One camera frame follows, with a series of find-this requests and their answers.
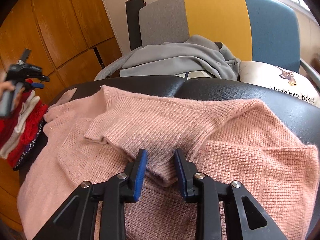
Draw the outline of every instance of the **black leather surface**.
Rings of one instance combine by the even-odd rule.
[[[318,149],[320,148],[320,109],[278,91],[216,78],[198,78],[187,81],[176,76],[137,76],[104,79],[72,86],[70,88],[77,87],[72,100],[94,94],[103,84],[135,93],[203,101],[259,98],[303,143],[315,144]],[[34,159],[46,143],[46,136],[41,136],[38,148],[33,154]],[[21,182],[33,161],[30,160],[28,165],[20,171]],[[309,231],[313,229],[319,218],[320,194],[318,192]]]

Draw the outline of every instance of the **deer illustration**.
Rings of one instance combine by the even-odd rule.
[[[278,69],[280,69],[282,71],[282,73],[281,73],[281,75],[279,75],[279,77],[289,80],[288,83],[289,83],[290,86],[296,86],[297,85],[295,79],[293,78],[293,72],[292,71],[286,72],[282,68],[279,68],[278,66],[275,66],[275,67],[277,67]]]

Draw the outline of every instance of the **metal screw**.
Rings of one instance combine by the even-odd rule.
[[[232,182],[232,185],[235,187],[235,188],[240,188],[241,187],[241,182],[237,181],[237,180],[234,180]]]
[[[197,173],[195,174],[195,177],[196,177],[197,179],[203,179],[203,178],[204,178],[204,174],[203,174],[202,172],[197,172]]]
[[[121,172],[117,175],[118,179],[125,179],[127,177],[127,174]]]
[[[83,188],[87,188],[90,186],[90,184],[91,184],[90,181],[86,180],[86,181],[81,182],[80,186]]]

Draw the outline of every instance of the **chair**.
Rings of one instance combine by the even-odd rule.
[[[131,50],[163,42],[185,42],[199,34],[211,41],[223,42],[243,61],[265,62],[297,73],[301,65],[320,87],[320,75],[300,60],[297,17],[283,3],[274,0],[159,0],[146,6],[138,2],[138,9],[133,12],[134,7],[128,4],[136,2],[126,3],[130,44],[134,45]],[[130,55],[107,66],[95,80],[110,76]]]

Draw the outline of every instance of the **white pillow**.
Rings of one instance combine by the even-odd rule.
[[[320,108],[317,90],[298,73],[262,62],[242,61],[239,74],[241,82],[280,91]]]

